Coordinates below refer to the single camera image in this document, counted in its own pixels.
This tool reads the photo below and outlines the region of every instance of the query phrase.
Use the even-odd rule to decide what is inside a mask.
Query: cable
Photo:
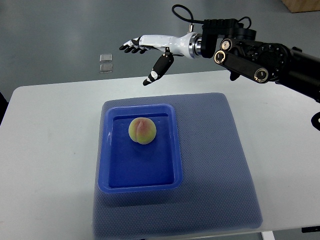
[[[243,18],[238,20],[238,23],[240,23],[242,20],[248,19],[249,20],[249,26],[246,29],[249,29],[251,27],[251,18],[248,16],[244,16]]]
[[[190,19],[184,18],[183,16],[180,16],[178,13],[176,13],[175,8],[182,8],[184,10],[186,10],[189,14],[190,14]],[[194,16],[192,15],[192,12],[186,7],[183,6],[181,4],[175,4],[172,6],[172,12],[175,16],[177,16],[178,18],[180,18],[181,20],[191,23],[191,24],[204,24],[205,21],[200,21],[200,20],[194,20]]]
[[[179,15],[176,11],[175,11],[175,8],[182,8],[184,10],[186,10],[189,14],[190,14],[190,19],[187,19],[181,15]],[[188,22],[188,23],[191,23],[191,24],[204,24],[205,21],[200,21],[200,20],[194,20],[194,16],[192,14],[192,12],[186,7],[186,6],[183,6],[181,4],[175,4],[172,6],[172,12],[175,16],[177,16],[179,19],[185,21],[185,22]],[[244,16],[243,18],[239,19],[238,20],[238,23],[240,23],[242,20],[244,19],[248,19],[249,20],[249,26],[246,28],[246,29],[249,29],[251,27],[251,18],[248,17],[248,16]]]

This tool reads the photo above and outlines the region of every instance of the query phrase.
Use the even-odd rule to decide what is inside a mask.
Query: gray textured mat
[[[95,184],[96,239],[144,239],[205,231],[258,228],[256,191],[226,97],[221,93],[108,101],[112,107],[170,104],[175,108],[183,182],[174,190],[106,194]]]

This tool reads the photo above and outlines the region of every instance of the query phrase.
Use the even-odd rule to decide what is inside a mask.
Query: black robotic arm
[[[190,19],[175,12],[180,7],[190,14]],[[288,48],[280,43],[255,41],[256,31],[250,29],[251,19],[247,16],[237,20],[207,19],[194,20],[189,9],[174,5],[172,12],[189,22],[189,33],[182,37],[165,35],[144,35],[132,39],[120,47],[126,53],[138,50],[158,49],[164,52],[154,65],[150,75],[143,82],[149,85],[160,79],[174,61],[174,56],[195,59],[200,56],[212,58],[215,63],[230,71],[230,80],[244,76],[259,84],[275,82],[315,99],[320,103],[320,59],[302,53],[302,50]],[[242,20],[248,19],[244,28]],[[193,32],[193,24],[202,24],[202,34]],[[216,51],[217,39],[222,39]],[[311,119],[312,125],[320,131],[320,112]]]

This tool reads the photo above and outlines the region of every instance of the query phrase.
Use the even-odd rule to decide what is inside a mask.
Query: white table
[[[320,132],[313,99],[228,71],[19,87],[0,126],[1,239],[89,240],[102,105],[115,99],[226,95],[263,223],[253,232],[320,225]],[[212,234],[234,234],[224,232]]]

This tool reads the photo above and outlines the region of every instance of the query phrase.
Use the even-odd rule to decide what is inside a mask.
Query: gray floor
[[[185,35],[188,24],[171,13],[173,4],[187,6],[198,20],[249,16],[257,41],[296,46],[320,58],[320,11],[292,14],[281,0],[0,0],[0,92],[9,101],[20,86],[147,76],[160,52],[125,54],[118,48],[141,35]],[[201,33],[201,26],[195,31]],[[104,53],[113,54],[112,73],[99,73]],[[212,59],[176,57],[167,74],[215,70],[222,68]],[[300,229],[274,235],[320,239],[320,233]],[[214,239],[262,238],[255,233]]]

